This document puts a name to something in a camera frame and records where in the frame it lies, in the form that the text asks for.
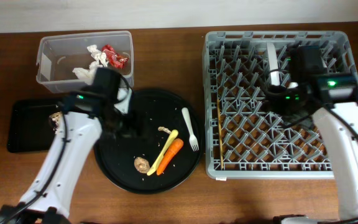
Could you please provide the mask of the brown walnut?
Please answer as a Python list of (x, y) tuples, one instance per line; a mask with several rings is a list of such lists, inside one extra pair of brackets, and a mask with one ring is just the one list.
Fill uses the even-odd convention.
[(146, 174), (150, 170), (150, 164), (149, 164), (148, 160), (141, 158), (141, 157), (135, 158), (134, 166), (135, 166), (136, 170), (138, 172), (140, 172), (141, 174)]

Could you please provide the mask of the white tissue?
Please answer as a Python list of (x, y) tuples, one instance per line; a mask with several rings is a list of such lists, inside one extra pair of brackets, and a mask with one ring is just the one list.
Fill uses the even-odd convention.
[(103, 65), (101, 65), (98, 61), (94, 61), (89, 65), (89, 69), (74, 68), (72, 72), (79, 80), (83, 80), (87, 85), (91, 85), (97, 69), (102, 67)]

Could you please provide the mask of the grey plate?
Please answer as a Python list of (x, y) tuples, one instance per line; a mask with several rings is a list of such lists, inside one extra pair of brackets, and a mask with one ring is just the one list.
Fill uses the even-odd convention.
[(280, 74), (278, 71), (278, 60), (277, 60), (277, 53), (273, 43), (267, 42), (267, 59), (268, 59), (268, 66), (269, 72), (268, 75), (270, 76), (270, 83), (275, 86), (279, 86), (280, 84)]

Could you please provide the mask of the yellow plastic knife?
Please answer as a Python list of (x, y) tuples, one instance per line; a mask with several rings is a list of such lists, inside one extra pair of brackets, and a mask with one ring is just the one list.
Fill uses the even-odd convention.
[(164, 154), (166, 153), (167, 149), (169, 148), (169, 146), (171, 145), (171, 143), (175, 140), (175, 138), (177, 136), (178, 136), (178, 131), (176, 129), (174, 129), (170, 133), (169, 137), (167, 138), (167, 141), (165, 142), (163, 149), (161, 150), (160, 154), (156, 158), (155, 162), (153, 163), (152, 167), (148, 171), (147, 175), (152, 175), (154, 172), (157, 171), (157, 168), (158, 168), (159, 164), (161, 163), (161, 161), (164, 157)]

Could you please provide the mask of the red snack wrapper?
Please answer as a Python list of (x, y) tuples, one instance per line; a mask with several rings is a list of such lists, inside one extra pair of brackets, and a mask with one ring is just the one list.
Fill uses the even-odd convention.
[(102, 53), (106, 54), (107, 61), (113, 68), (123, 69), (129, 59), (118, 54), (111, 45), (105, 45)]

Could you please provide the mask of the orange carrot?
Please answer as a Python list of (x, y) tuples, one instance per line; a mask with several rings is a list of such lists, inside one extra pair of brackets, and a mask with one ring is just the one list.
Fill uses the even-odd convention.
[(157, 175), (161, 175), (164, 172), (164, 170), (169, 165), (170, 161), (180, 151), (180, 149), (183, 147), (183, 145), (184, 145), (184, 142), (179, 138), (176, 138), (171, 143), (171, 145), (167, 149), (166, 153), (164, 154), (164, 157), (163, 157), (161, 163), (158, 166)]

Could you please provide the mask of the small tissue piece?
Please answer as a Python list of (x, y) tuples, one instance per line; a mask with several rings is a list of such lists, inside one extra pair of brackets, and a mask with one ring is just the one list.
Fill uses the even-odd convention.
[(90, 45), (87, 47), (87, 50), (91, 54), (91, 57), (94, 59), (94, 61), (89, 65), (90, 69), (101, 66), (108, 66), (107, 55), (104, 52), (98, 50), (97, 45)]

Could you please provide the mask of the white plastic fork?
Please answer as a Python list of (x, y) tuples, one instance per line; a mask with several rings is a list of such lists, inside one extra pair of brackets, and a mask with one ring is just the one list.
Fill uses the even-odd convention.
[(190, 135), (190, 137), (189, 137), (190, 146), (194, 152), (199, 151), (198, 140), (193, 132), (193, 127), (192, 127), (190, 113), (188, 111), (188, 108), (182, 108), (181, 113), (182, 113), (183, 119), (185, 121), (186, 127), (187, 127), (189, 135)]

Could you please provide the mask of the wooden chopstick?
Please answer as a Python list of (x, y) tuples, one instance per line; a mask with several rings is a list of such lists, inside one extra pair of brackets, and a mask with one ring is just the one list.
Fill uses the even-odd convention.
[(220, 156), (220, 168), (224, 169), (224, 159), (223, 159), (223, 141), (222, 141), (222, 129), (221, 129), (221, 110), (219, 98), (217, 98), (217, 113), (218, 113), (218, 134), (219, 134), (219, 156)]

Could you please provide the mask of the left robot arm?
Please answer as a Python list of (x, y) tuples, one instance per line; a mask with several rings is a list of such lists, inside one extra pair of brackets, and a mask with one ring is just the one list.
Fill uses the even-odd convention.
[(3, 205), (0, 223), (68, 223), (76, 183), (102, 135), (139, 138), (144, 123), (130, 110), (133, 89), (109, 68), (98, 68), (91, 85), (71, 91), (59, 104), (62, 117), (42, 167), (16, 206)]

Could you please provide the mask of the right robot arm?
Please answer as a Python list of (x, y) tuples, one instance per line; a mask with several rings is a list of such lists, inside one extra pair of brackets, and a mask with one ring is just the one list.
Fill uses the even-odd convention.
[(296, 86), (265, 87), (267, 108), (289, 128), (312, 119), (336, 180), (339, 222), (358, 223), (357, 77), (350, 71), (331, 73), (315, 45), (292, 49), (288, 72)]

